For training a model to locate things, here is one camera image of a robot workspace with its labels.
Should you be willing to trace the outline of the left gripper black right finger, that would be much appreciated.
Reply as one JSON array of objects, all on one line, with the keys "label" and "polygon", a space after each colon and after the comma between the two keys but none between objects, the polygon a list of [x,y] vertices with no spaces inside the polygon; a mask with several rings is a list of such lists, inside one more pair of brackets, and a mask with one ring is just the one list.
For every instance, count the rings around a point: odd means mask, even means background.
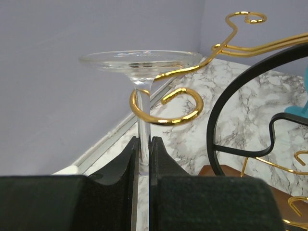
[{"label": "left gripper black right finger", "polygon": [[283,231],[270,187],[261,179],[192,176],[167,152],[150,146],[149,229],[152,231]]}]

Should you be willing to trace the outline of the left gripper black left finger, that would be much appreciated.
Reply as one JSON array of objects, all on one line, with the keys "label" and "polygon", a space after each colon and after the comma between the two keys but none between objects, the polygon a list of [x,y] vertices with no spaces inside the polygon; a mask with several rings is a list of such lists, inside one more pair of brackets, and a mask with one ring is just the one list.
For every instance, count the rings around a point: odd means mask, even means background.
[{"label": "left gripper black left finger", "polygon": [[138,150],[123,151],[89,176],[5,176],[0,179],[3,231],[134,231]]}]

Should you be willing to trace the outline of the clear champagne flute glass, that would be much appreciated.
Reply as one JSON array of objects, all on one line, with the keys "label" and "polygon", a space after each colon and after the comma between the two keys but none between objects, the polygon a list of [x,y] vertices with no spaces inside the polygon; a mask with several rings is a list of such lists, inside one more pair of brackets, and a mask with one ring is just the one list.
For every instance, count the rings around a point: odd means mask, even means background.
[{"label": "clear champagne flute glass", "polygon": [[203,110],[201,96],[192,89],[179,88],[162,99],[167,104],[180,94],[188,94],[196,101],[195,109],[183,117],[159,118],[150,116],[150,90],[155,80],[173,75],[185,75],[196,68],[202,55],[186,51],[109,51],[82,55],[79,62],[102,71],[123,73],[134,86],[130,97],[130,107],[138,117],[139,174],[149,174],[150,144],[152,124],[160,126],[183,125],[195,119]]}]

